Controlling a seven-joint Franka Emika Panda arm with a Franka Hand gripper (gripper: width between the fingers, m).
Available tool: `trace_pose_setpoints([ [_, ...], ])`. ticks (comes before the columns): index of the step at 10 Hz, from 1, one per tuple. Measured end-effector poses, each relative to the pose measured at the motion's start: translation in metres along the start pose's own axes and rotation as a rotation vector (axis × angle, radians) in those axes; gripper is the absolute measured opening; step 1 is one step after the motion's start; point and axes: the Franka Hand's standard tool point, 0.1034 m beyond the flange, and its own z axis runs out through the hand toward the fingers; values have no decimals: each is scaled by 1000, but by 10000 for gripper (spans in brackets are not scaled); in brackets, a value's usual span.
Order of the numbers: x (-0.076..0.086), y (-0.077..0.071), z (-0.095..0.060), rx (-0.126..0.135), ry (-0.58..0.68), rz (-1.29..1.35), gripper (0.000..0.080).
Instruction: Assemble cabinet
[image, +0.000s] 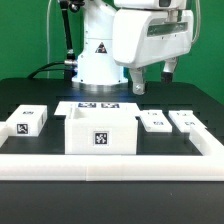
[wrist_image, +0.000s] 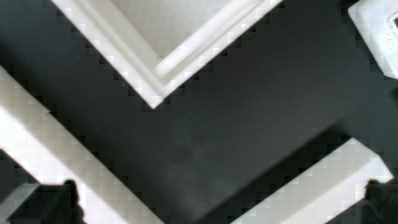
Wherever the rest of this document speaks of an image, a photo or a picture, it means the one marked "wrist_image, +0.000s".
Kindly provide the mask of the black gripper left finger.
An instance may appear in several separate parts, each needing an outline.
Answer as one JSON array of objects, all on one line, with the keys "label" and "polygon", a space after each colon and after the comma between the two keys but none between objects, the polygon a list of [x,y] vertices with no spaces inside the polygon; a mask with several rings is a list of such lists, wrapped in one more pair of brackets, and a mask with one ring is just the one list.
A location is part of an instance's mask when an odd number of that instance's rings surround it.
[{"label": "black gripper left finger", "polygon": [[76,184],[23,183],[0,198],[0,224],[85,224]]}]

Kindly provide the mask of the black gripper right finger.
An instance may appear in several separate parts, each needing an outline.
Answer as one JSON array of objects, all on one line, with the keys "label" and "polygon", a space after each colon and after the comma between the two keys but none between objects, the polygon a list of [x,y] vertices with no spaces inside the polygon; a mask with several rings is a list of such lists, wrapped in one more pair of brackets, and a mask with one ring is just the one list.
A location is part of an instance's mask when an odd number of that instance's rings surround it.
[{"label": "black gripper right finger", "polygon": [[398,184],[371,180],[366,185],[362,224],[398,224]]}]

